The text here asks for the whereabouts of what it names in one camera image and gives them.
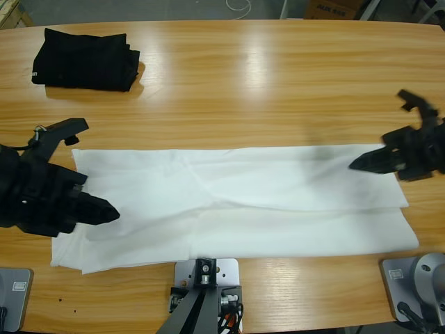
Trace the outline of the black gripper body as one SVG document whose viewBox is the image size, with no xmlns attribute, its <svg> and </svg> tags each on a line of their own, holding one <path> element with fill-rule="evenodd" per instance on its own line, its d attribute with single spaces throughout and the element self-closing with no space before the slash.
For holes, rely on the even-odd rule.
<svg viewBox="0 0 445 334">
<path fill-rule="evenodd" d="M 418 129 L 406 126 L 382 136 L 391 150 L 392 170 L 403 181 L 431 178 L 444 174 L 444 124 Z"/>
<path fill-rule="evenodd" d="M 71 233 L 86 180 L 86 175 L 45 160 L 26 160 L 2 145 L 1 227 L 47 237 Z"/>
</svg>

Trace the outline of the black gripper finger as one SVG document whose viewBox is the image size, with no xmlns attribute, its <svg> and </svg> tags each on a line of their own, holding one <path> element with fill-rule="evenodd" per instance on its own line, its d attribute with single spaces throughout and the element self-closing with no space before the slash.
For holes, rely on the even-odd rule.
<svg viewBox="0 0 445 334">
<path fill-rule="evenodd" d="M 350 167 L 396 167 L 400 155 L 395 148 L 383 147 L 365 152 L 350 163 Z"/>
<path fill-rule="evenodd" d="M 113 208 L 93 209 L 86 212 L 81 212 L 78 215 L 78 222 L 100 225 L 103 223 L 109 223 L 117 219 L 117 211 Z"/>
<path fill-rule="evenodd" d="M 376 174 L 388 174 L 396 172 L 396 169 L 388 162 L 362 158 L 357 158 L 353 162 L 351 162 L 350 168 L 352 170 Z"/>
<path fill-rule="evenodd" d="M 89 218 L 119 218 L 120 213 L 107 200 L 92 196 L 88 193 L 81 194 L 81 212 Z"/>
</svg>

